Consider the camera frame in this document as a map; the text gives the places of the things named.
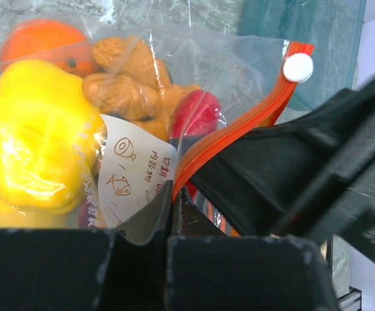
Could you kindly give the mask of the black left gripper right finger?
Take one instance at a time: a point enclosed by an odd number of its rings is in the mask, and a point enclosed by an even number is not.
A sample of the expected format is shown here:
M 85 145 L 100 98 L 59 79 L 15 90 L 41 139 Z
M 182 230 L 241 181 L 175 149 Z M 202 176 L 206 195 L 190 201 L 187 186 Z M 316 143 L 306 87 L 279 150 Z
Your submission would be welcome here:
M 193 204 L 174 202 L 167 310 L 338 310 L 319 247 L 303 238 L 229 237 Z

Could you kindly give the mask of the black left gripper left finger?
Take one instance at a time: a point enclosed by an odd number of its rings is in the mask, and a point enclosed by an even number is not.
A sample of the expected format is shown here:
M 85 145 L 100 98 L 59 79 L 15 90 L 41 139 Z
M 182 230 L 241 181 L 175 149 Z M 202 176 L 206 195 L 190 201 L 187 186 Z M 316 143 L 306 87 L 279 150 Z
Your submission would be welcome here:
M 0 310 L 164 310 L 172 182 L 114 229 L 0 229 Z

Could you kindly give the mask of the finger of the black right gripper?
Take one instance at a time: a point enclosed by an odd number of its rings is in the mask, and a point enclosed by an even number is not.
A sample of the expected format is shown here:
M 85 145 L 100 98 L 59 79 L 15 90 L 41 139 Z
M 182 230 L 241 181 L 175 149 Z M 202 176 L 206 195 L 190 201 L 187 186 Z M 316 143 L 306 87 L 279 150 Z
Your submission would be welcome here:
M 191 183 L 240 234 L 266 235 L 374 110 L 375 78 L 295 120 L 251 130 Z

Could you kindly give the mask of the red fake chili pepper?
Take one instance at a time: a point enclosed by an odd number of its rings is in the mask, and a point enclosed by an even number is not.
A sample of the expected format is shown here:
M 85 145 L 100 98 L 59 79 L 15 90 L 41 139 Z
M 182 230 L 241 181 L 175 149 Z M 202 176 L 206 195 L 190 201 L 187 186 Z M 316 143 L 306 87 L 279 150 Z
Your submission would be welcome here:
M 207 135 L 217 129 L 219 116 L 220 103 L 213 94 L 192 91 L 176 109 L 171 138 Z

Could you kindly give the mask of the clear zip top bag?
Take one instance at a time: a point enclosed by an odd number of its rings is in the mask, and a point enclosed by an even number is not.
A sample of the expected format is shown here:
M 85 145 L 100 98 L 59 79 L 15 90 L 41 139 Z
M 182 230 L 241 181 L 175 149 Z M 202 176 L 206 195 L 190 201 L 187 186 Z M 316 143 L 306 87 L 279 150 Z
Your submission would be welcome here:
M 0 228 L 113 228 L 276 123 L 314 46 L 27 18 L 0 46 Z

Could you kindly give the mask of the purple fake onion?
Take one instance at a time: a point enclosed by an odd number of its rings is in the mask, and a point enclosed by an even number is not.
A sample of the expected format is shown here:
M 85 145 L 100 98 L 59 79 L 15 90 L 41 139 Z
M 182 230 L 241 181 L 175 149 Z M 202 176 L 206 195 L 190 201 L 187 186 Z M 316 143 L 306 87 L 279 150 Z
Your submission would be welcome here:
M 100 218 L 97 208 L 83 200 L 78 210 L 78 227 L 81 229 L 94 229 L 100 227 Z

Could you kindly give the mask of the yellow fake bell pepper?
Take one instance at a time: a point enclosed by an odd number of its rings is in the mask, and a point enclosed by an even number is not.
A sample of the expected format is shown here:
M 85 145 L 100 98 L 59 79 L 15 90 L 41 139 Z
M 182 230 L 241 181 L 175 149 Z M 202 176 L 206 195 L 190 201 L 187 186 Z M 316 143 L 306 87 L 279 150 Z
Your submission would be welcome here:
M 63 227 L 88 192 L 105 132 L 82 79 L 27 59 L 0 76 L 0 227 Z

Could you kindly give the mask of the tan fake ginger root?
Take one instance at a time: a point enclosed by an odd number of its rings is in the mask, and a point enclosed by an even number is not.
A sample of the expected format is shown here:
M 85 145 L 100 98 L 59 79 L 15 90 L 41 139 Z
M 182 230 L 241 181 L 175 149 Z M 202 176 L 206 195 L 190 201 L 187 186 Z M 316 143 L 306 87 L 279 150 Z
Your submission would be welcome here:
M 85 97 L 101 113 L 117 114 L 169 140 L 177 107 L 200 87 L 173 83 L 164 61 L 136 36 L 104 38 L 93 45 L 91 57 L 103 72 L 84 78 Z

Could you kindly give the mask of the orange fake fruit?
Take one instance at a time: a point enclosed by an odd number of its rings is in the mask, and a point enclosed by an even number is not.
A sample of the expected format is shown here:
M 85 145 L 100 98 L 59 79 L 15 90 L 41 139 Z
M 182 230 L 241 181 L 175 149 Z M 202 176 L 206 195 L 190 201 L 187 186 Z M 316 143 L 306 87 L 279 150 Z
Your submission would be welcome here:
M 0 65 L 37 58 L 81 78 L 98 71 L 92 44 L 78 28 L 55 19 L 36 18 L 17 24 L 0 48 Z

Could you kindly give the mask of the teal transparent plastic bin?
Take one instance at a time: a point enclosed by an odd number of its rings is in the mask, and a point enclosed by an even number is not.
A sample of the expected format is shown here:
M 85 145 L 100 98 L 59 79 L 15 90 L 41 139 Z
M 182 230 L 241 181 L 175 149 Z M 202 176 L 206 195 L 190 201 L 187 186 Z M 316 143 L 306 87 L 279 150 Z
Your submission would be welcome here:
M 313 73 L 288 106 L 316 109 L 354 83 L 365 7 L 365 1 L 245 1 L 238 34 L 283 39 L 293 52 L 309 54 Z

